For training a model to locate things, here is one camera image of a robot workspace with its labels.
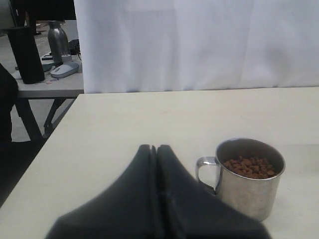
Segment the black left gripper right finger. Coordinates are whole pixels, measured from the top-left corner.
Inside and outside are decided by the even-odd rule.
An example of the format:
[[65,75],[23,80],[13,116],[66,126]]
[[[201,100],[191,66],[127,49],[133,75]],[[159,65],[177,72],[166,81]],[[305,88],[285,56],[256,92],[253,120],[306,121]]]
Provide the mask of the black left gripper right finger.
[[222,203],[185,169],[172,148],[157,149],[157,187],[166,239],[269,239],[262,223]]

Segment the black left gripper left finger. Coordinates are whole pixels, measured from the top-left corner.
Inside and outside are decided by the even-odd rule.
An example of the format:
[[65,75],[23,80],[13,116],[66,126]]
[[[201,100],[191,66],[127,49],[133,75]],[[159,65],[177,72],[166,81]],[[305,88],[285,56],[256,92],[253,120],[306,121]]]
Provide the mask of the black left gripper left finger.
[[158,239],[160,204],[156,149],[141,145],[103,193],[57,219],[48,239]]

